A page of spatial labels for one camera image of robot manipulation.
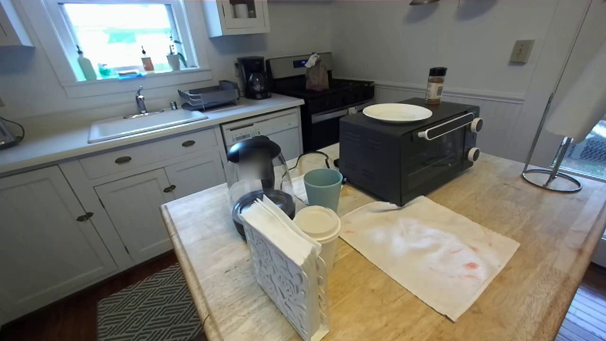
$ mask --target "window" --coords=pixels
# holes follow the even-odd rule
[[[172,3],[66,0],[58,5],[73,45],[79,45],[98,77],[185,70],[194,60],[191,49],[183,49],[183,28],[177,26]]]
[[[185,15],[191,2],[28,0],[24,7],[60,83],[85,96],[119,93],[115,81],[132,77],[145,85],[208,79]]]

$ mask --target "faucet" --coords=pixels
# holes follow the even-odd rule
[[[138,87],[134,94],[136,113],[147,113],[143,87]]]

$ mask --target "black electric kettle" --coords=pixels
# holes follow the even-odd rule
[[[234,227],[244,237],[240,212],[257,199],[270,199],[289,218],[295,216],[291,180],[276,142],[266,136],[238,140],[227,151],[227,185]]]

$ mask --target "cabinet door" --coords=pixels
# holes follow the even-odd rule
[[[0,0],[0,45],[32,45],[11,0]]]
[[[274,130],[266,134],[272,142],[280,144],[283,159],[295,159],[302,153],[300,129]]]
[[[266,0],[206,0],[210,36],[268,32]]]
[[[14,318],[73,293],[115,263],[56,166],[0,178],[0,305]]]
[[[170,183],[174,183],[174,195],[185,197],[189,193],[211,187],[225,182],[221,157],[217,151],[191,155],[187,161],[166,166]]]
[[[94,187],[132,261],[170,250],[158,206],[174,199],[162,168]]]

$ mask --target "countertop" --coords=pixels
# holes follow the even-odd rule
[[[480,155],[471,168],[427,195],[520,242],[505,269],[456,322],[338,238],[327,280],[331,326],[325,339],[552,339],[606,223],[606,183],[581,178],[579,193],[549,193],[520,180],[520,170],[520,163]],[[338,214],[369,201],[342,185]],[[225,183],[162,204],[208,339],[297,339],[255,284],[247,248],[227,206]]]
[[[270,94],[268,98],[263,98],[263,100],[242,98],[234,106],[223,106],[223,108],[202,111],[208,115],[208,119],[172,125],[164,129],[128,134],[124,138],[94,142],[94,144],[86,142],[88,127],[92,119],[86,119],[81,115],[39,117],[33,121],[28,119],[24,123],[24,129],[26,129],[24,140],[14,147],[0,149],[0,176],[32,168],[32,166],[58,163],[71,157],[81,157],[86,153],[96,153],[103,149],[122,147],[128,144],[138,144],[145,140],[215,127],[225,121],[236,121],[242,117],[253,117],[253,115],[263,115],[263,113],[270,113],[285,108],[295,108],[300,104],[302,104],[300,98],[283,96],[283,94]]]

